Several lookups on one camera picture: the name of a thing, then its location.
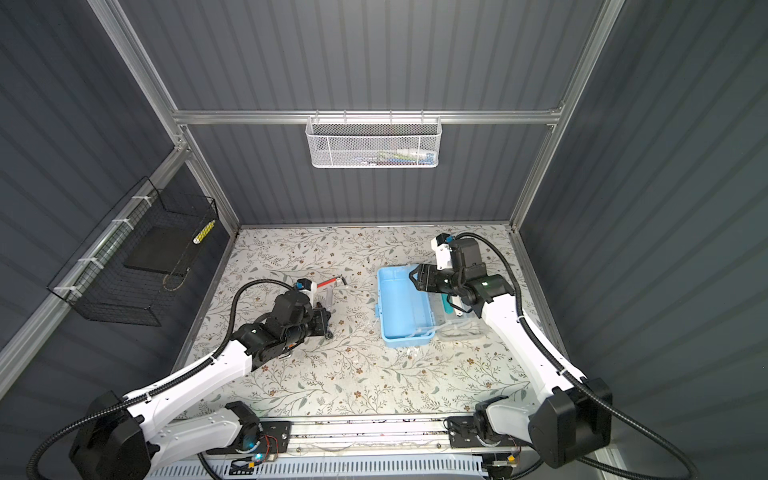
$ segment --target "yellow marker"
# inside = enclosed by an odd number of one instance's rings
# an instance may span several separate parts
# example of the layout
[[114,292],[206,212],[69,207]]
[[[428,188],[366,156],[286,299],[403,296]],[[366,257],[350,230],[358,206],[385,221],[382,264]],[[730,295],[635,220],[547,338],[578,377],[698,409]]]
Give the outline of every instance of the yellow marker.
[[198,234],[197,237],[192,240],[193,243],[200,243],[203,241],[203,238],[205,238],[206,235],[208,235],[208,232],[211,231],[211,229],[214,228],[214,224],[216,223],[215,220],[211,220],[208,225],[206,225]]

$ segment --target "black wire basket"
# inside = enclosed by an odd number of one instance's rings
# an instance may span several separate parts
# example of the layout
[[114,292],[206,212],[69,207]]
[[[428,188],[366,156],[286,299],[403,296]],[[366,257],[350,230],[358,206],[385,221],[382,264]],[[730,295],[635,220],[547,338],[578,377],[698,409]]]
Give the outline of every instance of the black wire basket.
[[76,261],[84,266],[71,285],[61,285],[62,268],[48,290],[89,320],[160,326],[205,236],[220,228],[216,202],[153,189],[126,218],[112,221],[112,235]]

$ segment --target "blue plastic container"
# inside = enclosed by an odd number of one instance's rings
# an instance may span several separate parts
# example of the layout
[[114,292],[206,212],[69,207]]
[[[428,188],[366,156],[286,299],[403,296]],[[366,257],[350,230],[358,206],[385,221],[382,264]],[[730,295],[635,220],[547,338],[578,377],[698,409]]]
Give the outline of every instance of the blue plastic container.
[[435,315],[427,292],[419,292],[408,274],[416,265],[379,269],[379,303],[376,316],[382,324],[384,343],[393,349],[421,346],[435,336]]

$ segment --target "floral patterned surface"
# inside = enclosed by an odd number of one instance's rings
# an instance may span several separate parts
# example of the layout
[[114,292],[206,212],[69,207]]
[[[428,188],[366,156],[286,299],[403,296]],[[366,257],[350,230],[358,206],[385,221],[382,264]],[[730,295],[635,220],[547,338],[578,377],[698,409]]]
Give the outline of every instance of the floral patterned surface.
[[[343,275],[347,290],[335,290],[332,340],[313,337],[293,356],[274,359],[256,372],[213,392],[185,416],[242,400],[261,416],[361,415],[464,412],[497,395],[523,400],[528,381],[503,343],[490,333],[463,342],[391,349],[374,316],[376,272],[382,266],[433,263],[429,241],[441,232],[483,235],[507,257],[523,289],[524,308],[538,323],[503,225],[363,227],[243,230],[237,238],[188,362],[214,350],[227,327],[230,303],[240,286],[257,278],[292,283]],[[501,262],[481,245],[489,273]],[[237,326],[272,309],[278,286],[248,289],[238,303]]]

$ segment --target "wire basket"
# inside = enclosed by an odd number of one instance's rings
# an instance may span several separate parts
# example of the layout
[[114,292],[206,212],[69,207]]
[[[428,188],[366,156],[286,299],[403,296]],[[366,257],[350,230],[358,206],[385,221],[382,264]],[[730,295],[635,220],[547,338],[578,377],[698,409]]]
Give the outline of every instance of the wire basket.
[[112,220],[118,227],[92,257],[77,260],[84,268],[71,285],[59,283],[60,271],[48,286],[86,319],[160,326],[204,237],[217,228],[212,198],[154,189],[143,198]]
[[312,165],[318,168],[434,168],[442,125],[306,122]]

